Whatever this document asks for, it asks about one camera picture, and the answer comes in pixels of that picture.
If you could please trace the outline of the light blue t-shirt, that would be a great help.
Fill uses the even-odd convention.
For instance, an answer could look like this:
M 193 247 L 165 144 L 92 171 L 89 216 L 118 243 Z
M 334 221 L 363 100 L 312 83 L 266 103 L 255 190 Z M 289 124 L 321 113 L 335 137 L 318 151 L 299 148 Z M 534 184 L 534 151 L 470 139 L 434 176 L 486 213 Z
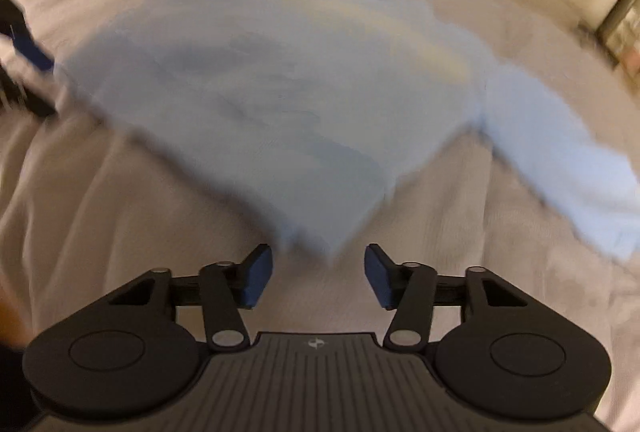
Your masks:
M 619 260 L 639 247 L 628 158 L 421 0 L 146 0 L 56 69 L 286 246 L 333 256 L 477 129 L 588 244 Z

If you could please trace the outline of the white bed sheet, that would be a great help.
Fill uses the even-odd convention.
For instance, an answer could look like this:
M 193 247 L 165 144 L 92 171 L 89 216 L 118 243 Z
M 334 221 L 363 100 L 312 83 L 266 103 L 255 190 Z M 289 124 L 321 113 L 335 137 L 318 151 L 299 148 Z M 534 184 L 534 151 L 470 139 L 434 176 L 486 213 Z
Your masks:
M 510 0 L 427 0 L 502 58 L 557 90 L 603 143 L 639 157 L 639 111 L 600 58 L 547 18 Z M 60 108 L 53 121 L 1 116 L 1 290 L 29 332 L 48 328 L 152 267 L 193 275 L 264 241 L 242 209 L 198 188 L 164 159 L 112 130 L 10 51 L 6 66 Z M 618 264 L 582 244 L 480 137 L 460 137 L 333 260 L 277 256 L 253 330 L 383 332 L 363 273 L 376 242 L 396 261 L 445 275 L 493 270 L 594 334 L 613 377 L 598 415 L 639 426 L 639 262 Z

